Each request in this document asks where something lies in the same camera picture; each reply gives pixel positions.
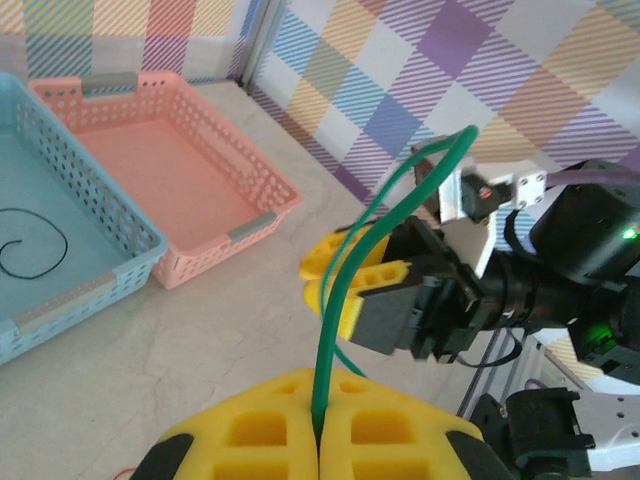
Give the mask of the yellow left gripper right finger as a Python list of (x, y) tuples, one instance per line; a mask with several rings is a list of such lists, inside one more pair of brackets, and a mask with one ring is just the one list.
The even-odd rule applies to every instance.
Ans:
[(349, 372), (332, 376), (321, 479), (511, 479), (473, 423)]

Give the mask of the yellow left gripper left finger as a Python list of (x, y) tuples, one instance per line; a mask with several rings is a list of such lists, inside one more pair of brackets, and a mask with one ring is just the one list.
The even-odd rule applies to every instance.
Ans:
[(134, 479), (317, 479), (310, 401), (303, 368), (238, 393), (166, 430)]

